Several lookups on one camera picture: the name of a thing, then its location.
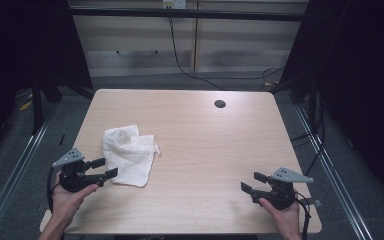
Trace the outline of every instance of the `finger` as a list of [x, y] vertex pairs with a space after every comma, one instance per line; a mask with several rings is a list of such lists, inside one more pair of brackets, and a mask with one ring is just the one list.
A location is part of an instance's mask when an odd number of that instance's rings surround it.
[[267, 212], [269, 212], [271, 215], [273, 215], [277, 211], [277, 209], [267, 199], [260, 198], [259, 202], [261, 206], [263, 206], [263, 208], [266, 209]]
[[98, 184], [92, 184], [80, 190], [76, 195], [79, 198], [85, 198], [90, 194], [92, 194], [93, 192], [95, 192], [98, 188], [99, 188]]
[[58, 171], [57, 172], [57, 175], [55, 175], [55, 185], [57, 185], [59, 183], [59, 175], [60, 175], [61, 171]]
[[295, 198], [298, 199], [298, 190], [294, 188]]

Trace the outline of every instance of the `wooden table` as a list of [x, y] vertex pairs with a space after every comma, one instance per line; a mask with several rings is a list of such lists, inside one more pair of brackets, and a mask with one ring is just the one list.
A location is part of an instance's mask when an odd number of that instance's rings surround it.
[[[217, 100], [226, 106], [216, 107]], [[273, 95], [99, 90], [74, 146], [86, 160], [101, 158], [104, 131], [131, 124], [139, 126], [141, 135], [155, 135], [161, 150], [148, 184], [138, 188], [108, 181], [86, 198], [66, 233], [276, 232], [270, 215], [240, 188], [243, 181], [271, 190], [268, 184], [253, 179], [254, 171], [270, 175], [283, 166], [301, 173]], [[87, 174], [105, 170], [104, 166]], [[306, 184], [294, 186], [310, 197]], [[311, 216], [308, 232], [319, 232], [321, 223], [314, 207]], [[48, 212], [41, 229], [49, 217]]]

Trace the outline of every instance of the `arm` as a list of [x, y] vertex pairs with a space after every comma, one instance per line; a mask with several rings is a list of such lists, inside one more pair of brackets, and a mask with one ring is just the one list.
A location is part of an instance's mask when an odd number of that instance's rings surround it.
[[52, 193], [54, 200], [52, 216], [40, 235], [39, 240], [59, 240], [65, 229], [73, 221], [74, 214], [83, 203], [84, 198], [99, 188], [97, 184], [93, 184], [77, 193], [69, 192], [58, 185], [59, 174], [57, 174], [56, 183], [57, 186]]
[[277, 231], [282, 236], [283, 240], [301, 240], [299, 230], [299, 205], [297, 202], [294, 202], [288, 208], [277, 210], [266, 199], [260, 198], [259, 201], [272, 216]]

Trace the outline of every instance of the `black cable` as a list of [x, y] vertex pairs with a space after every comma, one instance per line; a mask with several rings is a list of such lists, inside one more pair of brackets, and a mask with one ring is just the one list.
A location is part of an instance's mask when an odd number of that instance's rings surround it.
[[302, 228], [302, 239], [303, 240], [307, 240], [307, 231], [308, 231], [308, 225], [310, 223], [310, 218], [311, 218], [311, 215], [310, 215], [310, 204], [308, 203], [308, 200], [307, 198], [305, 198], [302, 194], [296, 192], [297, 194], [299, 194], [301, 197], [304, 198], [304, 200], [306, 201], [307, 203], [307, 206], [305, 206], [305, 204], [299, 200], [298, 198], [295, 198], [295, 202], [297, 202], [299, 205], [301, 205], [301, 207], [304, 209], [304, 226]]
[[[270, 76], [270, 75], [273, 75], [273, 74], [276, 73], [277, 71], [280, 71], [280, 70], [282, 70], [282, 69], [284, 68], [284, 67], [280, 67], [280, 68], [269, 68], [269, 69], [266, 69], [266, 70], [263, 71], [263, 76], [259, 76], [259, 77], [249, 77], [249, 78], [244, 78], [244, 77], [205, 77], [205, 78], [204, 78], [204, 77], [198, 77], [198, 76], [194, 76], [194, 75], [191, 75], [191, 74], [189, 74], [189, 73], [186, 73], [186, 72], [182, 69], [182, 67], [180, 66], [179, 58], [178, 58], [178, 56], [177, 56], [176, 42], [175, 42], [175, 40], [174, 40], [173, 19], [172, 19], [172, 18], [169, 18], [169, 22], [170, 22], [171, 40], [172, 40], [172, 42], [173, 42], [174, 57], [175, 57], [175, 59], [176, 59], [177, 67], [180, 69], [180, 71], [181, 71], [183, 74], [185, 74], [186, 76], [188, 76], [188, 77], [191, 77], [191, 78], [194, 78], [194, 79], [198, 79], [198, 80], [205, 81], [205, 82], [207, 82], [207, 83], [213, 85], [214, 87], [216, 87], [216, 88], [218, 88], [218, 89], [220, 89], [220, 90], [222, 90], [222, 91], [227, 91], [227, 90], [224, 89], [224, 88], [222, 88], [222, 87], [220, 87], [220, 86], [218, 86], [218, 85], [216, 85], [216, 84], [214, 84], [214, 83], [212, 83], [212, 82], [209, 81], [209, 80], [215, 80], [215, 79], [227, 79], [227, 80], [236, 80], [236, 79], [239, 79], [239, 80], [240, 80], [240, 79], [243, 79], [243, 80], [257, 80], [257, 79], [264, 79], [264, 83], [263, 83], [262, 87], [259, 88], [259, 89], [257, 90], [257, 91], [261, 91], [261, 89], [263, 89], [264, 86], [265, 86], [265, 79], [266, 79], [266, 77], [268, 77], [268, 76]], [[270, 74], [265, 75], [265, 73], [266, 73], [267, 71], [273, 71], [273, 72], [270, 73]]]
[[303, 77], [306, 77], [306, 73], [303, 73], [303, 74], [300, 74], [294, 78], [291, 78], [289, 80], [285, 80], [283, 81], [282, 83], [279, 83], [277, 86], [275, 86], [274, 88], [270, 89], [268, 92], [270, 92], [271, 94], [276, 94], [280, 91], [283, 91], [284, 89], [290, 87], [291, 85], [293, 85], [295, 82], [298, 82], [300, 79], [302, 79]]
[[51, 192], [54, 192], [54, 189], [55, 189], [56, 187], [58, 187], [59, 185], [60, 185], [60, 184], [58, 183], [58, 184], [56, 184], [55, 186], [53, 186]]
[[54, 172], [54, 168], [51, 167], [51, 169], [49, 170], [49, 173], [48, 173], [48, 182], [47, 182], [47, 186], [46, 186], [46, 197], [48, 198], [48, 207], [49, 207], [49, 210], [51, 211], [52, 213], [52, 209], [53, 209], [53, 206], [54, 206], [54, 200], [52, 199], [52, 192], [55, 188], [55, 186], [51, 189], [51, 180], [52, 180], [52, 173]]
[[311, 161], [310, 166], [308, 167], [307, 171], [304, 173], [304, 176], [308, 176], [310, 173], [311, 169], [313, 168], [314, 164], [316, 163], [317, 159], [319, 158], [320, 154], [324, 150], [324, 143], [325, 143], [325, 124], [324, 124], [324, 109], [325, 109], [325, 103], [322, 97], [319, 95], [319, 121], [320, 125], [322, 126], [322, 139], [320, 142], [319, 150], [317, 151], [316, 156], [314, 159]]
[[298, 137], [291, 138], [290, 140], [291, 140], [291, 142], [293, 142], [293, 141], [296, 141], [296, 140], [300, 140], [300, 139], [306, 138], [306, 137], [311, 136], [311, 135], [313, 135], [313, 133], [304, 133], [304, 134], [302, 134], [302, 135], [300, 135]]
[[302, 147], [304, 145], [307, 145], [308, 143], [310, 143], [310, 140], [306, 141], [305, 143], [301, 143], [301, 144], [298, 144], [296, 146], [292, 146], [293, 148], [299, 148], [299, 147]]
[[[326, 66], [326, 64], [327, 64], [327, 62], [328, 62], [328, 59], [329, 59], [329, 57], [330, 57], [330, 55], [331, 55], [331, 53], [332, 53], [332, 51], [333, 51], [335, 40], [336, 40], [336, 38], [338, 37], [338, 33], [339, 33], [340, 26], [342, 25], [342, 22], [343, 22], [343, 20], [344, 20], [345, 13], [346, 13], [347, 10], [348, 10], [348, 7], [349, 7], [349, 5], [350, 5], [350, 2], [351, 2], [351, 0], [348, 0], [348, 1], [347, 1], [347, 4], [345, 5], [345, 8], [342, 10], [342, 14], [341, 14], [340, 20], [339, 20], [338, 24], [336, 25], [336, 29], [335, 29], [334, 34], [333, 34], [333, 38], [332, 38], [332, 40], [330, 41], [329, 48], [328, 48], [328, 52], [327, 52], [327, 54], [326, 54], [326, 57], [325, 57], [324, 60], [323, 60], [322, 67], [321, 67], [321, 71], [323, 71], [323, 70], [325, 69], [325, 66]], [[323, 145], [323, 144], [324, 144], [324, 135], [325, 135], [325, 133], [323, 132], [323, 140], [322, 140], [322, 142], [321, 142], [319, 151], [317, 152], [316, 157], [313, 159], [313, 162], [311, 163], [310, 168], [307, 170], [305, 176], [307, 176], [307, 174], [310, 172], [312, 166], [314, 165], [314, 162], [315, 162], [315, 161], [317, 160], [317, 158], [318, 158], [318, 155], [321, 153], [321, 150], [324, 148], [324, 145]]]

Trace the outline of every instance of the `white towel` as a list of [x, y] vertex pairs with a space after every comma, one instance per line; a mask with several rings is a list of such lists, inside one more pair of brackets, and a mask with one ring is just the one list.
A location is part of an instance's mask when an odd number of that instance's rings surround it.
[[146, 185], [154, 155], [159, 154], [154, 135], [139, 136], [137, 125], [113, 128], [105, 131], [102, 145], [108, 170], [118, 167], [112, 183]]

